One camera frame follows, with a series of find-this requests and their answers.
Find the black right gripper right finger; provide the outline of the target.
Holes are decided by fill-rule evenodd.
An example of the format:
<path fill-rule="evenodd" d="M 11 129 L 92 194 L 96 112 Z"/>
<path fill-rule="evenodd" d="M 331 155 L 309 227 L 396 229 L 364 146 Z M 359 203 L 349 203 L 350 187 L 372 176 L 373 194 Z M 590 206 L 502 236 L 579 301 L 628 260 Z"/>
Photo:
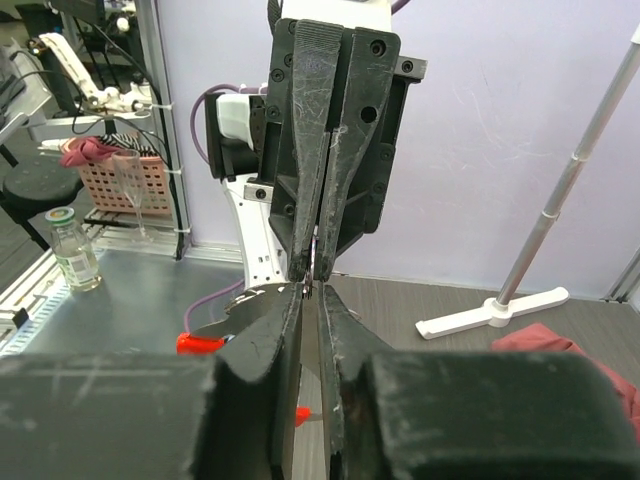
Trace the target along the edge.
<path fill-rule="evenodd" d="M 597 377 L 549 354 L 401 351 L 318 294 L 331 479 L 631 479 L 635 436 Z"/>

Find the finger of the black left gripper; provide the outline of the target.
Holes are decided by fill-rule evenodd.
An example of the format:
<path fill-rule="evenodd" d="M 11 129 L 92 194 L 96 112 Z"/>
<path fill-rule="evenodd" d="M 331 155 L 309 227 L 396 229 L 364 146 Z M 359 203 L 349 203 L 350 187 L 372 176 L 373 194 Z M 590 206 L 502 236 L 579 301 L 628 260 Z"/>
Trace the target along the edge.
<path fill-rule="evenodd" d="M 326 177 L 331 167 L 331 101 L 344 28 L 309 19 L 293 22 L 291 123 L 298 185 L 288 279 L 325 281 L 335 258 L 336 187 Z"/>
<path fill-rule="evenodd" d="M 316 249 L 318 281 L 329 278 L 351 182 L 377 128 L 396 65 L 396 35 L 356 29 L 352 35 L 337 129 L 331 137 Z"/>

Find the red carabiner keyring with chain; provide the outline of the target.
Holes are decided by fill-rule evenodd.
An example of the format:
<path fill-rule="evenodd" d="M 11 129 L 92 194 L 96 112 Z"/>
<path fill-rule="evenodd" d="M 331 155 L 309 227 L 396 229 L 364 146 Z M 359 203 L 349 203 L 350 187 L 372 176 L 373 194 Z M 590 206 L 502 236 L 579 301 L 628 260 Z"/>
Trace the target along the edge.
<path fill-rule="evenodd" d="M 317 249 L 317 235 L 314 233 L 311 240 L 311 248 L 309 255 L 309 267 L 303 280 L 304 289 L 303 297 L 310 298 L 312 293 L 312 284 L 314 281 L 314 274 L 316 273 L 316 249 Z M 274 299 L 277 298 L 282 290 L 286 287 L 286 283 L 276 283 L 275 280 L 267 280 L 267 283 L 256 285 L 253 287 L 247 287 L 247 289 L 241 293 L 238 297 L 233 299 L 226 308 L 227 317 L 223 320 L 211 322 L 201 327 L 191 329 L 191 314 L 200 306 L 217 299 L 227 293 L 232 293 L 235 289 L 244 285 L 244 281 L 239 281 L 230 287 L 223 289 L 219 292 L 211 294 L 207 297 L 196 301 L 191 305 L 184 314 L 184 329 L 176 340 L 176 352 L 179 355 L 208 355 L 213 354 L 219 349 L 228 344 L 235 336 L 240 335 L 243 330 L 248 328 L 255 320 L 258 320 L 262 316 L 266 315 L 273 306 Z M 297 328 L 299 332 L 296 334 L 296 340 L 298 345 L 296 353 L 299 354 L 297 367 L 298 383 L 300 383 L 302 366 L 305 363 L 309 363 L 305 360 L 305 350 L 309 350 L 310 347 L 305 347 L 305 329 L 303 320 L 303 303 L 300 305 L 301 310 L 298 315 Z M 250 420 L 250 415 L 254 413 L 254 406 L 240 406 L 232 408 L 231 414 L 215 413 L 211 417 L 216 426 L 223 425 L 223 420 L 230 425 L 240 425 L 241 421 L 248 420 L 251 424 L 253 420 Z M 323 419 L 322 413 L 319 411 L 313 412 L 310 407 L 304 407 L 298 405 L 296 408 L 295 427 L 300 427 L 305 422 L 321 421 Z"/>

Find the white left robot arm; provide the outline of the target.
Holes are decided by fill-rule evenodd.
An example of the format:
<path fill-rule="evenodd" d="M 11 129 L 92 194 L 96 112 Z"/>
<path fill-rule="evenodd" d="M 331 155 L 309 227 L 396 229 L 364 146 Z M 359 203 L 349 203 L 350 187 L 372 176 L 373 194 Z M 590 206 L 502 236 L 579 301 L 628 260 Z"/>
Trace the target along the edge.
<path fill-rule="evenodd" d="M 247 287 L 324 282 L 377 230 L 407 92 L 426 70 L 392 32 L 284 18 L 267 88 L 206 96 L 210 170 L 235 215 Z"/>

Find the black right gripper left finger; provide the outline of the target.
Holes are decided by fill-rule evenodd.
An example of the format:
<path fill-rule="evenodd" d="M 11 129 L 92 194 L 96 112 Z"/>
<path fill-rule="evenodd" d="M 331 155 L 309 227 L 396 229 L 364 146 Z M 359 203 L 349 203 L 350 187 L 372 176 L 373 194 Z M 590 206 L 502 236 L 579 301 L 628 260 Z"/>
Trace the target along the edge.
<path fill-rule="evenodd" d="M 209 355 L 9 356 L 5 479 L 288 479 L 303 293 Z"/>

